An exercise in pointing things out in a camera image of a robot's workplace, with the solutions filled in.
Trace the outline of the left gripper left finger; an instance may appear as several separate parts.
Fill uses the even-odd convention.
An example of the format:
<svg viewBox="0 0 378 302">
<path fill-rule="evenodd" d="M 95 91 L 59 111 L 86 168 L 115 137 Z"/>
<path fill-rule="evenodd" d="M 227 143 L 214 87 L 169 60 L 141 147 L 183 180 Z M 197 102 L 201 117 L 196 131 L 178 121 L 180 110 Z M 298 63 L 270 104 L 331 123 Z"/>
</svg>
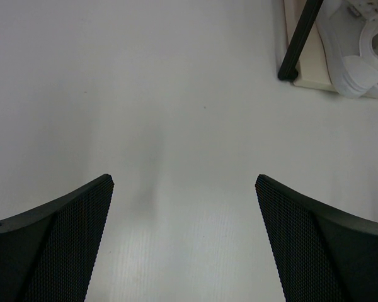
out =
<svg viewBox="0 0 378 302">
<path fill-rule="evenodd" d="M 103 174 L 0 220 L 0 301 L 84 301 L 112 194 Z"/>
</svg>

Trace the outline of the white sneaker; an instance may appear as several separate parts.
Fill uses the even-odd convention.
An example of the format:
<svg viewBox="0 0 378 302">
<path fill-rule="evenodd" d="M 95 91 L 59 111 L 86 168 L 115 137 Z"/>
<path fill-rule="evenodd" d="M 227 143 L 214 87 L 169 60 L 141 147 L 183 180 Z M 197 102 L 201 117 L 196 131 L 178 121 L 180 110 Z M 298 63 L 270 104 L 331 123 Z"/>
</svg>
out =
<svg viewBox="0 0 378 302">
<path fill-rule="evenodd" d="M 323 1 L 316 26 L 334 89 L 378 98 L 378 1 Z"/>
</svg>

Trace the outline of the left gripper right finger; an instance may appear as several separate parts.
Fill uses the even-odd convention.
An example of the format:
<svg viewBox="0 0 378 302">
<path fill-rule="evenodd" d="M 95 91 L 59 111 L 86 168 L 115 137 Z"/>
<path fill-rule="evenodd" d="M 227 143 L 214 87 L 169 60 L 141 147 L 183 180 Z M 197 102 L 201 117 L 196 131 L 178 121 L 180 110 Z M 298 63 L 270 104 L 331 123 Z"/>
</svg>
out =
<svg viewBox="0 0 378 302">
<path fill-rule="evenodd" d="M 286 301 L 378 301 L 378 223 L 260 174 L 258 204 Z"/>
</svg>

